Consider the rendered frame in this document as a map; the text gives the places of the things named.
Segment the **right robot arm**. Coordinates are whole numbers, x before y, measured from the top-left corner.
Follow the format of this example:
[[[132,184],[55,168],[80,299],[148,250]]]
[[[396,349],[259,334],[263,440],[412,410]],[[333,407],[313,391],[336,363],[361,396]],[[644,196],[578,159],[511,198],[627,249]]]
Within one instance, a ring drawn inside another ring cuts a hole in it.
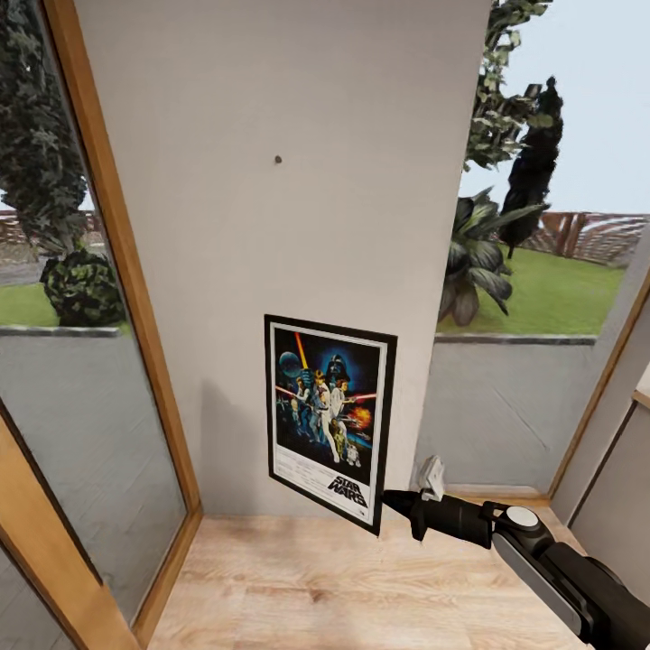
[[[650,607],[604,563],[556,543],[528,507],[485,501],[476,505],[444,495],[440,455],[428,457],[416,491],[385,490],[385,505],[411,520],[413,539],[427,528],[491,549],[549,606],[584,644],[595,650],[648,650]],[[494,516],[502,510],[503,517]]]

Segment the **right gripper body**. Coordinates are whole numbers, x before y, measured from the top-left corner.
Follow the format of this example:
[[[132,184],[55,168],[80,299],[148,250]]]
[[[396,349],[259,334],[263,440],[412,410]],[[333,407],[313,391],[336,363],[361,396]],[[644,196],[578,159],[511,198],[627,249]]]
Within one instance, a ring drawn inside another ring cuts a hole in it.
[[[443,495],[441,501],[425,501],[422,500],[422,495],[423,490],[410,511],[413,539],[422,541],[427,528],[462,539],[461,510],[464,500]]]

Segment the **poster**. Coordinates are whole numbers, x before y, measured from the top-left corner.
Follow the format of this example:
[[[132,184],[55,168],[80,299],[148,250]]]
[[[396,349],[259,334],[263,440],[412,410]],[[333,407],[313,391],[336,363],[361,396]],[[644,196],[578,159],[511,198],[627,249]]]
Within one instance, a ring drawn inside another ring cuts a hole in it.
[[[379,535],[398,336],[264,326],[268,477]]]

